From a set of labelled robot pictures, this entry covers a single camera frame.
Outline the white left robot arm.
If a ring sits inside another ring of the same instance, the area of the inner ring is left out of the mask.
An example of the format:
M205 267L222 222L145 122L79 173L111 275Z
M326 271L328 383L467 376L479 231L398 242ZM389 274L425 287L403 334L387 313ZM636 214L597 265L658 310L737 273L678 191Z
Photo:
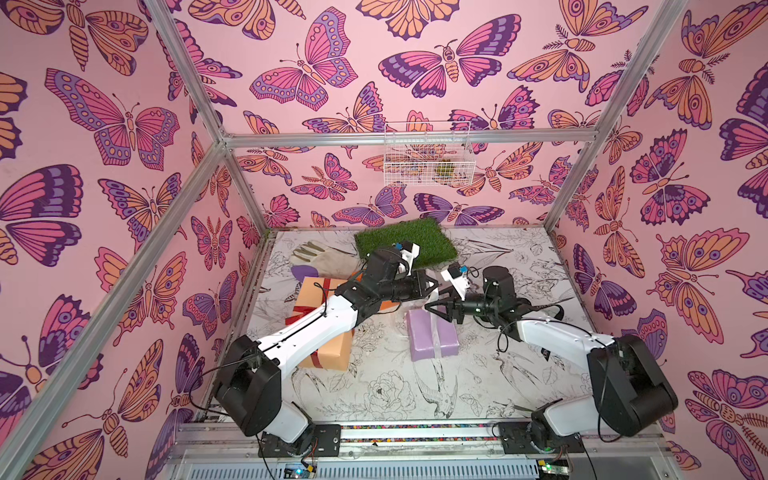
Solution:
M267 433L293 444L311 436L313 421L283 398L283 383L311 353L378 315L383 303L428 297L438 282L413 267L419 253L412 242L377 249L360 273L331 291L321 288L321 305L298 321L259 340L235 340L213 381L225 415L247 437Z

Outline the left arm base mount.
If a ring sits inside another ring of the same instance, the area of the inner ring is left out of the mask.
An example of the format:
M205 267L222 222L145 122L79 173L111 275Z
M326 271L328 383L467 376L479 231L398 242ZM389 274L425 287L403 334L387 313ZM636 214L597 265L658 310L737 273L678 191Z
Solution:
M269 433L261 434L261 458L337 457L341 446L340 424L313 424L295 441L285 442Z

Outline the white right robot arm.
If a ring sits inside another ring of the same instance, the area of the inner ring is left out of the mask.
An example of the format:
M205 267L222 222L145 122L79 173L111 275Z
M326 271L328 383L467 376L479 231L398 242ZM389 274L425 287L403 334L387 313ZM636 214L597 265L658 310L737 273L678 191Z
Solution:
M427 303L429 312L456 324L472 316L506 340L537 347L587 373L590 393L532 412L529 435L539 444L590 431L632 437L677 409L671 383L638 335L613 337L566 322L560 304L533 305L519 296L504 267L485 268L478 293L469 290L465 266L452 264L440 275L447 285Z

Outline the large tan gift box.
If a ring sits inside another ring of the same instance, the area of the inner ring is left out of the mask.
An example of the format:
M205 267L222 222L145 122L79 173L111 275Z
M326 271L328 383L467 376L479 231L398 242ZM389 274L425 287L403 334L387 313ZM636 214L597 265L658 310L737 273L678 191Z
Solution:
M321 307L287 325L289 367L346 371L350 364L354 313L341 297L329 296Z

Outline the white satin ribbon bow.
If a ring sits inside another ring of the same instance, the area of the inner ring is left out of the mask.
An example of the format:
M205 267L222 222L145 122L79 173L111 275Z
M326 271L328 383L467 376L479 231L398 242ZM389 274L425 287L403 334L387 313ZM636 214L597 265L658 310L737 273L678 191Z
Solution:
M442 332L444 330L445 321L439 318L435 318L430 314L430 332L431 342L433 347L433 355L435 359L442 358Z

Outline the red ribbon bow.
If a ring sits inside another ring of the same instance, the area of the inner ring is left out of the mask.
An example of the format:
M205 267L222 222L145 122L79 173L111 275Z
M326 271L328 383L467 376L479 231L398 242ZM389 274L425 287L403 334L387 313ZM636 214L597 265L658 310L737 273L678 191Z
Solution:
M342 283L342 279L305 277L285 324L291 325L314 309L321 307L327 298L333 295L335 288Z

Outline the lilac gift box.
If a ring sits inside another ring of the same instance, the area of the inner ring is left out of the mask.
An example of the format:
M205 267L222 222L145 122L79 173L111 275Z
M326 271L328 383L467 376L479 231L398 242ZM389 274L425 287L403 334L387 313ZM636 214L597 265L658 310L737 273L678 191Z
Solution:
M460 343L453 323L424 309L409 310L405 319L413 362L459 354Z

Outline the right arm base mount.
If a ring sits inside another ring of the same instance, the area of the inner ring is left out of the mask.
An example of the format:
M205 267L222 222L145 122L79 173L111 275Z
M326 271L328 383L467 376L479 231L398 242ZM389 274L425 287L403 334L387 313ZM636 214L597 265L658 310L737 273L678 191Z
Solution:
M557 455L584 453L581 439L574 434L561 437L536 421L503 421L494 427L505 454Z

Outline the black lettered ribbon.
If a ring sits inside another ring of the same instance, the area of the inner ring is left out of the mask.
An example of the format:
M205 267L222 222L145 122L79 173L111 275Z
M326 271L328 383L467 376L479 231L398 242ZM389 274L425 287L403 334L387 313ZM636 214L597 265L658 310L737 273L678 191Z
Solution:
M563 306L553 303L532 306L532 310L523 315L524 342L531 345L545 361L562 350L559 321L564 319L564 314Z

